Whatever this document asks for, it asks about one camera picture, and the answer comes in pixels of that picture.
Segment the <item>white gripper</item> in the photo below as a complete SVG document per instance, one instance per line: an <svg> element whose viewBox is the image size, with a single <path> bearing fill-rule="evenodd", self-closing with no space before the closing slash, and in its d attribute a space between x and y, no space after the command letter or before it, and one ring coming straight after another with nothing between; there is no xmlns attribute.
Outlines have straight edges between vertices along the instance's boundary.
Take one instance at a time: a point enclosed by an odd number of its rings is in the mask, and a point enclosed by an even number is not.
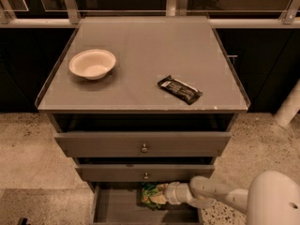
<svg viewBox="0 0 300 225"><path fill-rule="evenodd" d="M163 192L163 195L151 197L151 202L156 204L181 204L188 203L191 199L191 192L187 183L171 182L170 184L158 184L157 191Z"/></svg>

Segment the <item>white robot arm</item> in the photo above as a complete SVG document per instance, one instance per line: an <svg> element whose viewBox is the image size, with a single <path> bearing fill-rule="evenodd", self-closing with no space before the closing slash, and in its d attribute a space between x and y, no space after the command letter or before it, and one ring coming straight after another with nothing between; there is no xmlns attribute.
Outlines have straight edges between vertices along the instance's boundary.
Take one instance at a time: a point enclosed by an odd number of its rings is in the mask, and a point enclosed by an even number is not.
<svg viewBox="0 0 300 225"><path fill-rule="evenodd" d="M152 203L209 208L215 201L246 215L247 225L300 225L300 186L289 176L275 171L262 172L249 189L231 187L218 181L194 176L189 183L171 182L158 186Z"/></svg>

